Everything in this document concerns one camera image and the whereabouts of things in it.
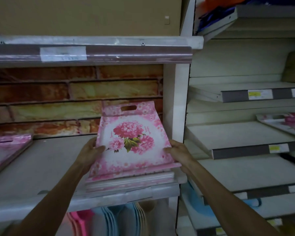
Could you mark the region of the row of blue plastic items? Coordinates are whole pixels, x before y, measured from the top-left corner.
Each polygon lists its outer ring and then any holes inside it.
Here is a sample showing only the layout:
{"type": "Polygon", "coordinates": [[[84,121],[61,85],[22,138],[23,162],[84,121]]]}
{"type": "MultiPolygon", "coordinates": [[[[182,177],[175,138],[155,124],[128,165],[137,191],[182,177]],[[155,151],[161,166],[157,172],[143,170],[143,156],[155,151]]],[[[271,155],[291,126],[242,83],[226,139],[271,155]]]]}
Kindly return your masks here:
{"type": "Polygon", "coordinates": [[[92,236],[139,236],[138,211],[134,203],[95,207],[92,236]]]}

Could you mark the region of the person's right forearm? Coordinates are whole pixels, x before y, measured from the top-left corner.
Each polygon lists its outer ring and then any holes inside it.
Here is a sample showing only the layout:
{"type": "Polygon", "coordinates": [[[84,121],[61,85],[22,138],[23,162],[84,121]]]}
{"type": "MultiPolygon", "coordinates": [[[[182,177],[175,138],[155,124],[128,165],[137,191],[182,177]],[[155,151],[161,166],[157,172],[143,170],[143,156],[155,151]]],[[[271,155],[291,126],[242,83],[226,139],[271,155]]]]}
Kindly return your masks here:
{"type": "Polygon", "coordinates": [[[225,188],[200,163],[188,158],[181,164],[207,199],[228,236],[281,236],[271,224],[225,188]]]}

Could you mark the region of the person's left forearm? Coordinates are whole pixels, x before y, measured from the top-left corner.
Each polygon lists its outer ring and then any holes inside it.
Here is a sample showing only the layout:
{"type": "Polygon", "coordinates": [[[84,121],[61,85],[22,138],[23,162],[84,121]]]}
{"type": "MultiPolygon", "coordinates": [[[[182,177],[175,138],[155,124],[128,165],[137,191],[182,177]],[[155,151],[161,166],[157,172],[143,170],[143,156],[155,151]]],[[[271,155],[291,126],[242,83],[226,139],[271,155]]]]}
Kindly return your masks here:
{"type": "Polygon", "coordinates": [[[5,236],[55,236],[90,164],[76,160],[53,189],[5,236]]]}

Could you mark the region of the shelf with pink price rail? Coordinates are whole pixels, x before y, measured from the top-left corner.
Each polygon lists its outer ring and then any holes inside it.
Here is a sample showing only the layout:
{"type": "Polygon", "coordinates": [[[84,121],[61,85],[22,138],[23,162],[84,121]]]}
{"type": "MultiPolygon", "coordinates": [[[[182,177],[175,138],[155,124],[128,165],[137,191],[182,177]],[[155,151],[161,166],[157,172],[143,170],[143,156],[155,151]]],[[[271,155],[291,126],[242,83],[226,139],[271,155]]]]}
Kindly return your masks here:
{"type": "Polygon", "coordinates": [[[201,36],[3,36],[0,68],[189,64],[201,36]],[[86,46],[87,60],[42,62],[40,47],[86,46]]]}

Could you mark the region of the beige plastic items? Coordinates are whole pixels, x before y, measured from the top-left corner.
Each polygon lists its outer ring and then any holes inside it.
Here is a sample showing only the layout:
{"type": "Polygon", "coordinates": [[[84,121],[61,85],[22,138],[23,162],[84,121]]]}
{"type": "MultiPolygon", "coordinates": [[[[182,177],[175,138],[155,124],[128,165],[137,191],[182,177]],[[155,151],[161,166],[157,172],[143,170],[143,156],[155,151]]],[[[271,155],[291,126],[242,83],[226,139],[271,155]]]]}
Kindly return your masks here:
{"type": "Polygon", "coordinates": [[[139,218],[139,236],[151,236],[150,223],[156,207],[156,200],[135,202],[139,218]]]}

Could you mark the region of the white shelf board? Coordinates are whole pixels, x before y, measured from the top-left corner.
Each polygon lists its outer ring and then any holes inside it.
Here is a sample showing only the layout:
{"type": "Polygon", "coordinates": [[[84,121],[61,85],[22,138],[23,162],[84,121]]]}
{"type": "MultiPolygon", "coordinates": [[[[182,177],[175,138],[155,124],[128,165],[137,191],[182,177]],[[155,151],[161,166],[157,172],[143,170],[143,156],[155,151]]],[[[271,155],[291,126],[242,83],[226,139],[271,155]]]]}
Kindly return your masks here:
{"type": "MultiPolygon", "coordinates": [[[[21,220],[43,199],[72,165],[83,145],[95,135],[34,140],[0,173],[0,222],[21,220]]],[[[174,198],[187,176],[175,168],[172,183],[111,192],[87,192],[84,176],[68,211],[115,206],[135,201],[174,198]]]]}

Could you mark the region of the person's left hand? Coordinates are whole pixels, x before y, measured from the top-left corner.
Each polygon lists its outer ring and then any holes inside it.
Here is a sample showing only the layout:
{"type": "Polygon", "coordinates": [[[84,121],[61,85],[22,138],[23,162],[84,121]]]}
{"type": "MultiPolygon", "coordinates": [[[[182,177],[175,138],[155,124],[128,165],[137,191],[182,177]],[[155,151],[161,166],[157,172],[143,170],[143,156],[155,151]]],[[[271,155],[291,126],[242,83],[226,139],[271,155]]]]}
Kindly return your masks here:
{"type": "Polygon", "coordinates": [[[101,157],[100,155],[93,155],[93,148],[96,147],[97,137],[91,138],[80,150],[74,166],[79,170],[79,175],[84,176],[95,161],[101,157]]]}

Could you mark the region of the stack of pink floral bags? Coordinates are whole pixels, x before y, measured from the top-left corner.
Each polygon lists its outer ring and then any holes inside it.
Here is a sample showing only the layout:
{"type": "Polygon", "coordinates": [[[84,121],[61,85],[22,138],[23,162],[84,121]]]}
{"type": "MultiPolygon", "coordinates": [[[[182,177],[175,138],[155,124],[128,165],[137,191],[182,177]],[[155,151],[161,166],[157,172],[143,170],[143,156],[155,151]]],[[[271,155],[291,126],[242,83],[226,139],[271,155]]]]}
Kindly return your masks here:
{"type": "Polygon", "coordinates": [[[172,183],[181,166],[164,151],[171,145],[154,101],[104,106],[96,146],[106,149],[90,168],[88,192],[172,183]]]}

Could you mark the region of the yellow price label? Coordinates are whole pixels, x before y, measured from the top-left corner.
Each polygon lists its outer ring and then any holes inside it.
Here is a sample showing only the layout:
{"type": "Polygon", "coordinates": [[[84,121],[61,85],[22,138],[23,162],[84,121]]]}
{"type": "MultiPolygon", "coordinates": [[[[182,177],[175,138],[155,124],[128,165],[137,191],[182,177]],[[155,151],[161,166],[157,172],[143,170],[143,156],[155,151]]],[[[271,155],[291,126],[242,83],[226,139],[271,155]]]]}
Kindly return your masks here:
{"type": "Polygon", "coordinates": [[[255,100],[271,100],[274,99],[271,89],[248,90],[248,99],[255,100]]]}
{"type": "Polygon", "coordinates": [[[289,153],[289,145],[288,143],[281,144],[270,144],[268,145],[270,154],[280,154],[280,153],[289,153]]]}
{"type": "Polygon", "coordinates": [[[273,227],[279,227],[283,225],[282,218],[274,218],[274,219],[268,219],[267,222],[271,224],[273,227]]]}

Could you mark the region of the black item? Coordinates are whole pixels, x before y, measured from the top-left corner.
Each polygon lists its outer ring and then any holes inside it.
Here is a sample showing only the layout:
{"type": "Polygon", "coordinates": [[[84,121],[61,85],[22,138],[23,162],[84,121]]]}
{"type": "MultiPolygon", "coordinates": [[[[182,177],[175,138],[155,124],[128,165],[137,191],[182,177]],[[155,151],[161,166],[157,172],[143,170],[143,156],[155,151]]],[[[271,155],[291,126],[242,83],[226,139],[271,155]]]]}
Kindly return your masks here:
{"type": "Polygon", "coordinates": [[[279,156],[284,160],[287,160],[293,164],[295,164],[295,157],[290,155],[289,153],[279,153],[279,156]]]}

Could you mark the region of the brick pattern back panel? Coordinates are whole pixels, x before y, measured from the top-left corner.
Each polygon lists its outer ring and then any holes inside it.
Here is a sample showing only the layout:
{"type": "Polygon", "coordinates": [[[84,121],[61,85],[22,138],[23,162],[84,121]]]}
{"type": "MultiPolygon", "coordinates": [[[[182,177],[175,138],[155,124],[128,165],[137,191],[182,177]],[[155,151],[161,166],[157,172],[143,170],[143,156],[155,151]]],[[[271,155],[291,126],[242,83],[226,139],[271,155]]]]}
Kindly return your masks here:
{"type": "Polygon", "coordinates": [[[164,65],[0,69],[0,136],[96,134],[104,106],[153,101],[162,119],[164,65]]]}

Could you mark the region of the light blue plastic item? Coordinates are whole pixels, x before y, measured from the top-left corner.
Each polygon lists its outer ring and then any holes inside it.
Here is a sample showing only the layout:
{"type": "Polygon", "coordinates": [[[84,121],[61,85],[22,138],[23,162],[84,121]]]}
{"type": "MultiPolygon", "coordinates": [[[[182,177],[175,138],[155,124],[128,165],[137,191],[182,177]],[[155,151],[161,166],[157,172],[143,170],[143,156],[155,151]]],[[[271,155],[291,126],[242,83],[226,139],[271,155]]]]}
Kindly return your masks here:
{"type": "MultiPolygon", "coordinates": [[[[197,211],[197,213],[207,216],[214,216],[211,207],[204,204],[204,200],[197,195],[189,181],[184,184],[184,189],[187,193],[187,197],[191,206],[197,211]]],[[[246,199],[242,201],[249,205],[252,209],[257,209],[262,205],[262,200],[260,198],[246,199]]]]}

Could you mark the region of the pink floral bag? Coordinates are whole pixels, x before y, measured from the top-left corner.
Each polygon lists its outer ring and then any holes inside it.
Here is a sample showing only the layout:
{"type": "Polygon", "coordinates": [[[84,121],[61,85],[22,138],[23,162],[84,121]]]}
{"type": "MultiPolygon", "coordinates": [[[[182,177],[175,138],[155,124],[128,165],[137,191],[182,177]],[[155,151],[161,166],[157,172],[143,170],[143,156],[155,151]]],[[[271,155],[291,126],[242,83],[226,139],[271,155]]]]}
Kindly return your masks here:
{"type": "Polygon", "coordinates": [[[257,114],[256,119],[260,123],[295,136],[295,112],[284,114],[257,114]]]}

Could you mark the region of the pink plastic items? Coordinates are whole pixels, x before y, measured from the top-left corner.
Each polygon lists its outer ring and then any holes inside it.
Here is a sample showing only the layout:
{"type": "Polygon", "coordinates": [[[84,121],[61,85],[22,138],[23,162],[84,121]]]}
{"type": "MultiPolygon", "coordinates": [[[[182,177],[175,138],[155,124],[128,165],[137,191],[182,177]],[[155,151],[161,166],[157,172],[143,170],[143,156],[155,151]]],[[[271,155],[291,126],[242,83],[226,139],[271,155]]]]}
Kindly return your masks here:
{"type": "Polygon", "coordinates": [[[92,236],[92,210],[68,212],[66,216],[71,223],[73,236],[92,236]]]}

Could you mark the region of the blue bags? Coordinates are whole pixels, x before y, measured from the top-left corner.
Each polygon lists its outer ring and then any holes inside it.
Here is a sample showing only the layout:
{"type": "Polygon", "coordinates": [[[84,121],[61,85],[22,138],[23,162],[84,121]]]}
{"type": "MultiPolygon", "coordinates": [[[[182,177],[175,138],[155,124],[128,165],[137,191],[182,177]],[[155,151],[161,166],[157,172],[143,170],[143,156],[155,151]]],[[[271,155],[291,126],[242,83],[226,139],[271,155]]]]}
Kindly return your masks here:
{"type": "Polygon", "coordinates": [[[197,30],[194,31],[194,35],[198,35],[201,31],[210,27],[211,25],[221,21],[222,19],[226,19],[227,23],[232,23],[235,21],[233,13],[235,12],[236,5],[230,7],[221,7],[218,6],[212,11],[209,11],[200,17],[198,17],[199,24],[197,26],[197,30]]]}

